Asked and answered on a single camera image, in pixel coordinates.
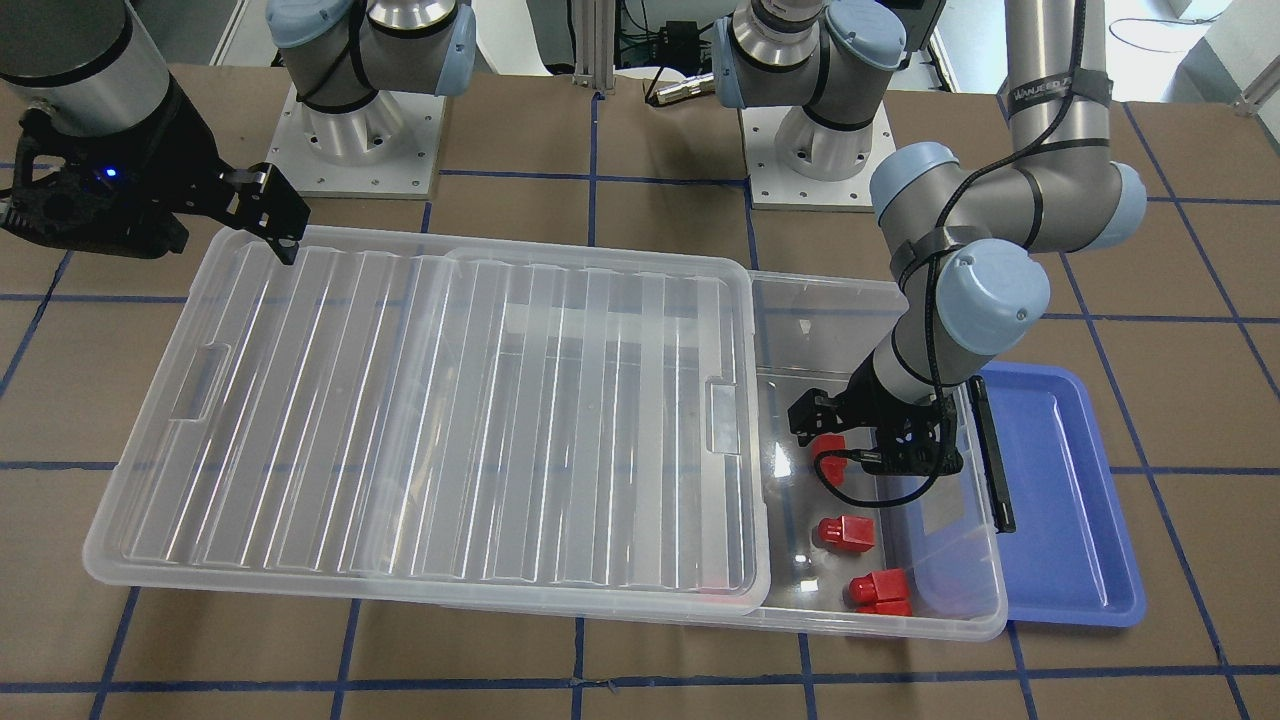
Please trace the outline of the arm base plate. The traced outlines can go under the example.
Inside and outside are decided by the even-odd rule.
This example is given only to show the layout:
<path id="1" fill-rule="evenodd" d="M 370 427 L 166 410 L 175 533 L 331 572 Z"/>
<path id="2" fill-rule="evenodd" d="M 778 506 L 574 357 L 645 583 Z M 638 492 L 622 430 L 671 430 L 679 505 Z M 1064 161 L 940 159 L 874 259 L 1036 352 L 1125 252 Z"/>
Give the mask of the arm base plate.
<path id="1" fill-rule="evenodd" d="M 756 209 L 872 211 L 870 178 L 896 150 L 883 105 L 869 126 L 835 131 L 801 108 L 739 111 L 742 150 Z"/>
<path id="2" fill-rule="evenodd" d="M 303 197 L 431 197 L 447 99 L 380 92 L 356 111 L 305 106 L 289 87 L 268 150 Z"/>

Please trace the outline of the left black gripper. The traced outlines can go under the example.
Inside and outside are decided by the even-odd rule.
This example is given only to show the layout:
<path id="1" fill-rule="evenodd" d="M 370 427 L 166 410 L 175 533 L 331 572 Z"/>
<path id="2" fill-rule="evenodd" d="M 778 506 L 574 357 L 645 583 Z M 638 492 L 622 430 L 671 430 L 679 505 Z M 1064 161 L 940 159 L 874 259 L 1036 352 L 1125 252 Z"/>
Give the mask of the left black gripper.
<path id="1" fill-rule="evenodd" d="M 942 457 L 941 477 L 963 470 L 956 407 L 950 397 L 940 405 L 915 405 L 884 389 L 846 389 L 832 397 L 810 388 L 788 407 L 788 430 L 803 447 L 820 434 L 856 428 L 873 429 L 873 448 L 847 451 L 850 461 L 860 462 L 868 474 L 928 477 L 937 457 Z"/>

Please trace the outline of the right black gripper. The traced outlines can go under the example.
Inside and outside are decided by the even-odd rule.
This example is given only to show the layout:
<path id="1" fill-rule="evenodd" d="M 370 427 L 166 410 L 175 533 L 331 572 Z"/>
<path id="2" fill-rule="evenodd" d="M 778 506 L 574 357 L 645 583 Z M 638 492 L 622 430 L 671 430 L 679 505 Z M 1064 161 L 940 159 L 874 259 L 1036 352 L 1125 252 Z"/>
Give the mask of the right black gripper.
<path id="1" fill-rule="evenodd" d="M 207 217 L 264 240 L 291 266 L 310 208 L 271 163 L 230 169 L 207 123 L 170 78 L 141 123 L 81 138 L 29 108 L 20 118 L 3 229 L 50 249 L 157 259 L 189 237 L 177 214 Z"/>

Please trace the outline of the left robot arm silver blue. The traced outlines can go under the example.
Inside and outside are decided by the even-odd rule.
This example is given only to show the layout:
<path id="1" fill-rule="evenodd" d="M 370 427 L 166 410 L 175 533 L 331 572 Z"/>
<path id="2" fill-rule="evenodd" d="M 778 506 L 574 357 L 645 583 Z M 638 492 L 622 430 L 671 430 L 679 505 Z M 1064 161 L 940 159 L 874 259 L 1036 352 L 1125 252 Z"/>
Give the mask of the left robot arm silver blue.
<path id="1" fill-rule="evenodd" d="M 856 428 L 874 474 L 956 466 L 948 397 L 1042 316 L 1038 252 L 1110 249 L 1146 214 L 1139 174 L 1112 159 L 1101 1 L 1007 1 L 1005 104 L 1011 152 L 978 169 L 937 142 L 902 146 L 869 195 L 908 310 L 847 387 L 788 409 L 801 446 Z M 908 55 L 899 15 L 877 1 L 742 1 L 712 27 L 716 92 L 727 108 L 786 108 L 777 158 L 813 181 L 867 164 L 890 77 Z"/>

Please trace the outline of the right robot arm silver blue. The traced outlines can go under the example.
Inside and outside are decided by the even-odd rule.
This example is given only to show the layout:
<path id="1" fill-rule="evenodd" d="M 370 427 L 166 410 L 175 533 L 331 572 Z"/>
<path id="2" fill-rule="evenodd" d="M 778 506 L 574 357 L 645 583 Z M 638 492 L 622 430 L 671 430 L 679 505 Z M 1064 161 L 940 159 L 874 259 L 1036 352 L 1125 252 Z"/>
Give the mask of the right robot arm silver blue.
<path id="1" fill-rule="evenodd" d="M 3 87 L 26 109 L 3 229 L 159 259 L 206 217 L 291 265 L 308 205 L 282 168 L 221 158 L 172 61 L 282 61 L 315 152 L 355 167 L 403 138 L 394 92 L 458 96 L 476 51 L 467 1 L 5 1 Z"/>

